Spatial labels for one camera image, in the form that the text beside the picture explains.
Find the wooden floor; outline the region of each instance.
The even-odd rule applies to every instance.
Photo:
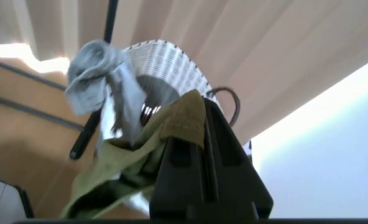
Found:
[[[0,61],[32,71],[16,59]],[[62,85],[65,76],[41,74]],[[61,90],[53,89],[0,68],[0,97],[84,125],[86,116],[75,116]],[[71,182],[93,160],[98,132],[81,159],[68,153],[79,131],[0,105],[0,180],[27,191],[36,218],[57,218],[70,197]],[[126,207],[118,207],[103,218],[144,218]]]

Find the crumpled cloth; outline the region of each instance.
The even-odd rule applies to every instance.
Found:
[[[98,158],[75,177],[62,218],[98,218],[139,192],[149,198],[167,138],[203,147],[205,119],[203,98],[192,90],[151,117],[136,139],[135,151],[121,138],[103,141]],[[116,173],[120,178],[111,180]]]
[[[123,50],[103,40],[84,45],[71,61],[65,95],[76,114],[100,110],[111,88],[114,99],[115,125],[125,140],[133,143],[140,133],[141,108],[146,94],[136,81],[131,58]]]

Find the beige curtain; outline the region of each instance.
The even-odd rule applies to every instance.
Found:
[[[0,44],[39,60],[102,39],[107,0],[0,0]],[[120,0],[112,44],[165,39],[241,99],[243,143],[368,62],[368,0]],[[233,100],[218,95],[231,117]]]

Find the bright light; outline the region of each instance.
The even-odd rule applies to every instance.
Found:
[[[283,143],[329,121],[367,92],[368,64],[252,138],[255,169],[260,169],[267,156],[281,150]]]
[[[31,69],[39,73],[66,73],[70,65],[69,59],[59,57],[40,62],[33,55],[28,44],[0,44],[0,58],[19,58]]]

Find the black pole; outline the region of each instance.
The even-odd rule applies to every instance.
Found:
[[[115,22],[115,15],[117,9],[117,2],[118,0],[109,0],[108,4],[108,12],[107,18],[105,23],[105,30],[104,30],[104,40],[105,42],[111,43],[112,33],[114,29],[114,22]],[[78,139],[76,140],[75,144],[73,145],[70,158],[71,159],[79,159],[84,151],[86,150],[87,145],[90,142],[91,137],[93,136],[98,123],[100,121],[101,110],[93,112],[89,120],[85,124],[84,130],[79,134]]]
[[[38,116],[40,118],[46,119],[48,121],[51,121],[51,122],[54,122],[54,123],[57,123],[57,124],[61,124],[61,125],[65,126],[65,127],[68,127],[68,128],[76,129],[76,130],[79,130],[79,131],[83,130],[83,127],[80,124],[72,123],[72,122],[67,121],[65,119],[58,118],[56,116],[41,112],[37,109],[29,108],[25,105],[15,103],[13,101],[9,101],[9,100],[0,98],[0,104],[11,107],[11,108],[14,108],[14,109],[17,109],[17,110],[20,110],[20,111],[23,111],[23,112],[26,112],[26,113],[29,113],[29,114],[32,114],[32,115],[35,115],[35,116]]]
[[[27,77],[27,78],[30,78],[32,80],[35,80],[37,82],[41,82],[41,83],[46,84],[48,86],[51,86],[53,88],[56,88],[56,89],[65,91],[65,86],[63,86],[63,85],[54,83],[54,82],[52,82],[52,81],[50,81],[50,80],[48,80],[48,79],[46,79],[44,77],[41,77],[39,75],[30,74],[28,72],[25,72],[25,71],[23,71],[23,70],[21,70],[19,68],[16,68],[16,67],[11,66],[11,65],[7,65],[5,63],[0,62],[0,68],[4,68],[4,69],[7,69],[7,70],[10,70],[12,72],[15,72],[17,74],[20,74],[20,75],[22,75],[24,77]]]

